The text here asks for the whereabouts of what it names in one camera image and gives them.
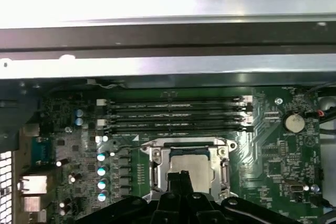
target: motherboard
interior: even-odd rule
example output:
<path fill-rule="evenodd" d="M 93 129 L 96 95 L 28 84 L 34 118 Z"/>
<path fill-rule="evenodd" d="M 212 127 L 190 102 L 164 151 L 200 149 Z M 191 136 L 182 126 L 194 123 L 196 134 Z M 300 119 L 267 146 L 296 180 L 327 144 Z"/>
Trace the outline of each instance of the motherboard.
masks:
<path fill-rule="evenodd" d="M 296 87 L 59 92 L 41 101 L 30 174 L 52 170 L 50 223 L 165 191 L 181 170 L 215 201 L 237 196 L 315 223 L 323 170 L 319 120 L 307 116 L 317 95 L 308 99 Z"/>

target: white connector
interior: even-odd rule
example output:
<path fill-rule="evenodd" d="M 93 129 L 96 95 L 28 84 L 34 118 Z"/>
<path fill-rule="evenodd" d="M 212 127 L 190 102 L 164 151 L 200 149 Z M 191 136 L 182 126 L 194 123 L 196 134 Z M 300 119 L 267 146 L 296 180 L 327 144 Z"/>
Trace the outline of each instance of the white connector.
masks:
<path fill-rule="evenodd" d="M 106 119 L 97 119 L 97 126 L 106 126 L 107 120 Z"/>
<path fill-rule="evenodd" d="M 106 106 L 106 99 L 97 99 L 97 106 Z"/>

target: ventilation grille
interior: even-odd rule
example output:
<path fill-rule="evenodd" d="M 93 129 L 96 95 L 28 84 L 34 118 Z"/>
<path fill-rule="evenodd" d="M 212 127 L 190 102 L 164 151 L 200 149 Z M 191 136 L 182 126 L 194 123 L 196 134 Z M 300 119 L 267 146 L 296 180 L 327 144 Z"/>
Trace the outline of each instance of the ventilation grille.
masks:
<path fill-rule="evenodd" d="M 0 224 L 12 223 L 12 153 L 0 154 Z"/>

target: red wire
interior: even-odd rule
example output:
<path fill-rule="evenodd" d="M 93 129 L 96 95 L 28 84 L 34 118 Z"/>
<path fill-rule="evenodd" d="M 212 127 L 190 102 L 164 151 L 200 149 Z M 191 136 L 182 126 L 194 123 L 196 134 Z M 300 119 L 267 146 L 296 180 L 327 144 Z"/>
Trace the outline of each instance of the red wire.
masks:
<path fill-rule="evenodd" d="M 317 113 L 318 113 L 319 117 L 323 117 L 324 116 L 324 112 L 322 110 L 317 110 Z"/>

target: capacitor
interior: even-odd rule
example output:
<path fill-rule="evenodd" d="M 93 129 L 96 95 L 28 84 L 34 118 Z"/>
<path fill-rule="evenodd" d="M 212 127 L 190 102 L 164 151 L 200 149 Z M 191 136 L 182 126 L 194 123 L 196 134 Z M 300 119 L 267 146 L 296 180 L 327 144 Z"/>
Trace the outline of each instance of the capacitor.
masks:
<path fill-rule="evenodd" d="M 98 182 L 97 186 L 99 189 L 103 190 L 106 188 L 109 181 L 106 178 L 103 178 L 101 181 Z"/>
<path fill-rule="evenodd" d="M 77 125 L 77 126 L 81 126 L 81 125 L 83 125 L 83 123 L 84 123 L 84 121 L 83 121 L 82 118 L 77 118 L 75 120 L 75 125 Z"/>
<path fill-rule="evenodd" d="M 109 196 L 108 191 L 103 190 L 103 191 L 101 191 L 101 193 L 98 195 L 98 200 L 99 200 L 100 202 L 104 202 L 108 196 Z"/>
<path fill-rule="evenodd" d="M 305 128 L 304 118 L 298 113 L 289 113 L 284 119 L 285 128 L 293 133 L 299 133 Z"/>
<path fill-rule="evenodd" d="M 94 139 L 95 139 L 95 142 L 97 144 L 99 144 L 101 141 L 103 141 L 103 137 L 102 136 L 96 136 Z"/>
<path fill-rule="evenodd" d="M 318 193 L 320 191 L 320 187 L 318 185 L 314 184 L 314 185 L 311 185 L 310 190 L 313 193 Z"/>
<path fill-rule="evenodd" d="M 110 152 L 109 151 L 105 151 L 105 152 L 102 152 L 102 153 L 99 153 L 97 155 L 97 160 L 98 161 L 104 161 L 105 158 L 109 157 L 110 156 Z"/>
<path fill-rule="evenodd" d="M 68 205 L 71 202 L 70 198 L 66 198 L 65 200 L 63 200 L 60 204 L 59 207 L 60 208 L 64 208 L 66 205 Z"/>
<path fill-rule="evenodd" d="M 110 168 L 108 167 L 108 165 L 103 165 L 100 168 L 98 168 L 97 174 L 99 176 L 104 176 L 106 174 L 106 172 L 108 172 L 109 170 L 110 170 Z"/>
<path fill-rule="evenodd" d="M 75 115 L 76 115 L 76 117 L 81 118 L 84 115 L 84 111 L 83 110 L 76 110 Z"/>
<path fill-rule="evenodd" d="M 81 178 L 82 178 L 82 174 L 81 174 L 81 173 L 77 173 L 77 174 L 74 174 L 74 175 L 72 175 L 72 176 L 70 177 L 70 181 L 71 181 L 72 183 L 74 183 L 74 182 L 80 180 Z"/>
<path fill-rule="evenodd" d="M 70 210 L 71 210 L 71 206 L 70 206 L 70 205 L 66 205 L 66 206 L 64 206 L 63 209 L 61 209 L 61 211 L 59 212 L 59 214 L 60 214 L 61 216 L 64 216 L 64 215 L 66 215 Z"/>
<path fill-rule="evenodd" d="M 309 186 L 307 186 L 306 184 L 303 185 L 303 190 L 304 191 L 309 191 Z"/>
<path fill-rule="evenodd" d="M 67 159 L 67 158 L 61 159 L 61 160 L 56 162 L 57 167 L 61 167 L 61 166 L 64 166 L 66 164 L 69 164 L 69 159 Z"/>

